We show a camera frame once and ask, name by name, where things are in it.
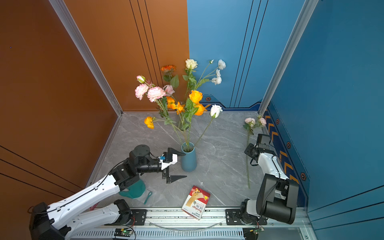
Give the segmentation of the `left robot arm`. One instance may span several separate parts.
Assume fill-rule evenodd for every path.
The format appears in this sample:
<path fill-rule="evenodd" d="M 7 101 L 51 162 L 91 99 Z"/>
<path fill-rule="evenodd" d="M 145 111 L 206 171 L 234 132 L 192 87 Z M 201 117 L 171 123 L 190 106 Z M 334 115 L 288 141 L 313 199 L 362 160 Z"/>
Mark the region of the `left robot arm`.
<path fill-rule="evenodd" d="M 116 200 L 100 210 L 89 211 L 96 203 L 126 190 L 144 173 L 162 173 L 168 184 L 182 179 L 171 176 L 169 166 L 185 153 L 168 148 L 163 155 L 151 157 L 147 145 L 136 146 L 129 157 L 113 167 L 102 179 L 74 195 L 47 205 L 40 203 L 31 210 L 30 233 L 33 240 L 69 240 L 75 235 L 105 225 L 125 225 L 132 211 L 125 200 Z"/>

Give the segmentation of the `pink rose stem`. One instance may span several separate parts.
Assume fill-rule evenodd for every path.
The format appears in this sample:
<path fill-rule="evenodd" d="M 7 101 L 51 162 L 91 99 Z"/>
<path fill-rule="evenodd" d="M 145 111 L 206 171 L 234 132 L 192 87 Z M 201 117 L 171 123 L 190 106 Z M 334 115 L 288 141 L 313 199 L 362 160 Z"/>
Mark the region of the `pink rose stem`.
<path fill-rule="evenodd" d="M 156 100 L 166 97 L 163 88 L 151 83 L 142 75 L 138 75 L 136 78 L 140 83 L 135 89 L 137 99 L 142 100 L 147 97 L 151 103 L 155 103 Z"/>

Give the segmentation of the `cream white rose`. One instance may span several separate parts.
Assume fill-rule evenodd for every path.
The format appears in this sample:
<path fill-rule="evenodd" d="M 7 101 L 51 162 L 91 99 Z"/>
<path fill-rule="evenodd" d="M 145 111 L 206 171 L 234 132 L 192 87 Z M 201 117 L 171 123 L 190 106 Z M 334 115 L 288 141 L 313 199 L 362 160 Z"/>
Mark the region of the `cream white rose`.
<path fill-rule="evenodd" d="M 195 69 L 198 67 L 197 61 L 193 59 L 186 60 L 185 75 L 182 75 L 183 80 L 187 82 L 187 93 L 197 85 L 196 77 L 194 76 Z"/>

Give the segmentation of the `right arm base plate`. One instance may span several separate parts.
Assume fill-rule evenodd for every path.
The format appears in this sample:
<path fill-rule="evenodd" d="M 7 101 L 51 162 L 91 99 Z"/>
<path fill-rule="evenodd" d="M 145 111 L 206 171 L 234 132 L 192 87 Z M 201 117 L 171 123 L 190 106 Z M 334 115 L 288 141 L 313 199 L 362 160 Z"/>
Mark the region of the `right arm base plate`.
<path fill-rule="evenodd" d="M 226 209 L 226 223 L 229 226 L 235 225 L 267 225 L 267 219 L 260 216 L 249 215 L 240 209 Z"/>

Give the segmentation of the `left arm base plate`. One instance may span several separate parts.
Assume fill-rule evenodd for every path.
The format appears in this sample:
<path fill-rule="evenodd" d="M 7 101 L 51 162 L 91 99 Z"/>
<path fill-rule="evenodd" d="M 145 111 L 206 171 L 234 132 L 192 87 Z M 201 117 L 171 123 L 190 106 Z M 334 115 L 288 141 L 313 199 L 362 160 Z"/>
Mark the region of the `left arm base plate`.
<path fill-rule="evenodd" d="M 106 224 L 106 226 L 144 226 L 147 218 L 146 209 L 134 209 L 129 212 L 123 213 L 112 224 Z"/>

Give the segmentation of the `white ranunculus flower stem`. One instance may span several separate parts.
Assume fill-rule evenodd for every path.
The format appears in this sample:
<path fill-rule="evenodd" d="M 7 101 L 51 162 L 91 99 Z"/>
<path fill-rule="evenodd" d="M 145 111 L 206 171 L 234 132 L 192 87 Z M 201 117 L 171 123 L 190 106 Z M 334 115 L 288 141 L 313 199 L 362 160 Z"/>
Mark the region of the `white ranunculus flower stem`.
<path fill-rule="evenodd" d="M 193 90 L 199 89 L 205 83 L 213 83 L 214 85 L 220 85 L 222 83 L 221 71 L 224 70 L 227 65 L 223 60 L 219 60 L 217 67 L 210 73 L 207 73 L 208 67 L 211 66 L 213 63 L 214 60 L 210 60 L 209 64 L 204 69 Z"/>

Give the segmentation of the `orange poppy flower stem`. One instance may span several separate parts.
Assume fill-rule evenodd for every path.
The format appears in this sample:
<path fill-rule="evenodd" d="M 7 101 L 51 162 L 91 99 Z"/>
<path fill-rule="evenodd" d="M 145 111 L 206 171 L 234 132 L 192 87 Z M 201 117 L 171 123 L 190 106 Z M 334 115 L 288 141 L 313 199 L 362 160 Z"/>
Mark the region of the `orange poppy flower stem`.
<path fill-rule="evenodd" d="M 166 98 L 167 98 L 167 108 L 172 109 L 172 110 L 176 110 L 177 104 L 175 102 L 175 99 L 172 97 L 169 97 L 169 96 L 166 96 Z"/>

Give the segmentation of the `pink peony flower stem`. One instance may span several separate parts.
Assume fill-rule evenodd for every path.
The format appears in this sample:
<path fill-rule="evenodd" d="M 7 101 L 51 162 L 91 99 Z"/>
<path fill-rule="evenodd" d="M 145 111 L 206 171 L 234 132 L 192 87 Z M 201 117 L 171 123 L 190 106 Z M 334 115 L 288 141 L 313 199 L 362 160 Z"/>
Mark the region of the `pink peony flower stem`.
<path fill-rule="evenodd" d="M 165 85 L 163 87 L 163 91 L 167 97 L 171 97 L 175 93 L 174 87 L 172 85 Z"/>

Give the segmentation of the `orange flower bunch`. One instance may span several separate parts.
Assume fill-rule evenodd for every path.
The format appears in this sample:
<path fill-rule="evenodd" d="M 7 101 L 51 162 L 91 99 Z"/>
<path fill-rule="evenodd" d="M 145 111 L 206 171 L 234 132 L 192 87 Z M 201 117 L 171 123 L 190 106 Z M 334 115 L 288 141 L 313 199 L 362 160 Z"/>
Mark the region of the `orange flower bunch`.
<path fill-rule="evenodd" d="M 155 103 L 158 105 L 158 110 L 159 110 L 160 117 L 159 118 L 147 117 L 144 120 L 145 125 L 149 129 L 153 130 L 155 128 L 155 122 L 161 122 L 164 125 L 169 126 L 169 127 L 171 127 L 173 129 L 173 131 L 176 133 L 176 135 L 177 135 L 181 145 L 183 143 L 185 143 L 184 134 L 182 133 L 182 131 L 179 128 L 180 127 L 179 126 L 180 117 L 177 114 L 177 109 L 176 110 L 172 110 L 172 109 L 168 109 L 167 108 L 167 98 L 166 97 L 163 97 L 163 98 L 161 98 L 159 100 L 156 100 Z"/>

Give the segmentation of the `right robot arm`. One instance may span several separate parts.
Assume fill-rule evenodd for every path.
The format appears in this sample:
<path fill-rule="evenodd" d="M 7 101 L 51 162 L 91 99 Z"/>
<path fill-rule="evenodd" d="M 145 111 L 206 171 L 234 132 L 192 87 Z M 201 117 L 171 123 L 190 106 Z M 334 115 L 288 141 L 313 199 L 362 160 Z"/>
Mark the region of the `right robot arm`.
<path fill-rule="evenodd" d="M 259 134 L 257 142 L 248 144 L 245 150 L 250 165 L 260 167 L 264 174 L 257 199 L 241 203 L 240 218 L 246 225 L 266 219 L 291 225 L 296 217 L 299 184 L 284 173 L 270 142 L 270 136 Z"/>

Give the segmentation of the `orange gerbera flower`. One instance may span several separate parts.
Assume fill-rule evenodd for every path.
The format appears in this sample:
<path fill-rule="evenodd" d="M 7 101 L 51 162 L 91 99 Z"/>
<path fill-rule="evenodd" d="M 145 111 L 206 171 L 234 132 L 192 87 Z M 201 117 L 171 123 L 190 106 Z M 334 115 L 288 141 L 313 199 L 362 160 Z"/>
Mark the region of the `orange gerbera flower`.
<path fill-rule="evenodd" d="M 180 84 L 179 76 L 175 73 L 176 67 L 174 65 L 166 65 L 161 67 L 161 71 L 163 80 L 176 89 Z"/>

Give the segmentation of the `white rose bud stem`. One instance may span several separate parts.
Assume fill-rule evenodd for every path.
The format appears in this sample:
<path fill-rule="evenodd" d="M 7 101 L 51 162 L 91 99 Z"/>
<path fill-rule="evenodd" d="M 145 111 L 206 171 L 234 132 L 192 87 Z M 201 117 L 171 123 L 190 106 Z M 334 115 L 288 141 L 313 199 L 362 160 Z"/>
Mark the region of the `white rose bud stem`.
<path fill-rule="evenodd" d="M 200 135 L 200 137 L 198 138 L 198 140 L 196 141 L 195 143 L 195 147 L 198 145 L 198 143 L 200 142 L 200 140 L 202 139 L 202 137 L 204 136 L 204 134 L 206 133 L 206 131 L 208 130 L 209 126 L 212 124 L 212 122 L 219 117 L 220 113 L 223 111 L 223 108 L 219 105 L 212 105 L 211 109 L 210 109 L 210 116 L 211 116 L 211 120 L 209 121 L 208 125 L 206 126 L 206 128 L 204 129 L 204 131 L 202 132 L 202 134 Z"/>

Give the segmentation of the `teal cylindrical vase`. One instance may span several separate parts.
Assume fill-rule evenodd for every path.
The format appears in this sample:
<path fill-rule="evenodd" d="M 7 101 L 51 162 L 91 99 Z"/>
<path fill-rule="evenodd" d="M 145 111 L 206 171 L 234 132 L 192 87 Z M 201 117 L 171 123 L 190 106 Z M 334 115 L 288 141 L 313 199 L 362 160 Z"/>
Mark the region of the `teal cylindrical vase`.
<path fill-rule="evenodd" d="M 182 156 L 181 165 L 185 172 L 192 172 L 197 168 L 196 150 L 193 143 L 183 143 L 181 146 L 182 152 L 185 154 Z"/>

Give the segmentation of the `yellow orange ranunculus stem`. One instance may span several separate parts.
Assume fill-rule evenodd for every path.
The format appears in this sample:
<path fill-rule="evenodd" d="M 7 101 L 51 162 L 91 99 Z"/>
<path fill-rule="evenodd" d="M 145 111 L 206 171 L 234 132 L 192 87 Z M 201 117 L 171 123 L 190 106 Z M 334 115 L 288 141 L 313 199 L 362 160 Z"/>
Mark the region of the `yellow orange ranunculus stem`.
<path fill-rule="evenodd" d="M 177 105 L 177 114 L 180 117 L 179 128 L 184 134 L 185 144 L 182 146 L 182 150 L 185 152 L 191 152 L 194 147 L 190 143 L 190 132 L 192 125 L 192 118 L 194 116 L 201 116 L 204 112 L 207 111 L 200 101 L 203 99 L 203 94 L 199 91 L 191 91 L 189 94 L 186 103 Z"/>

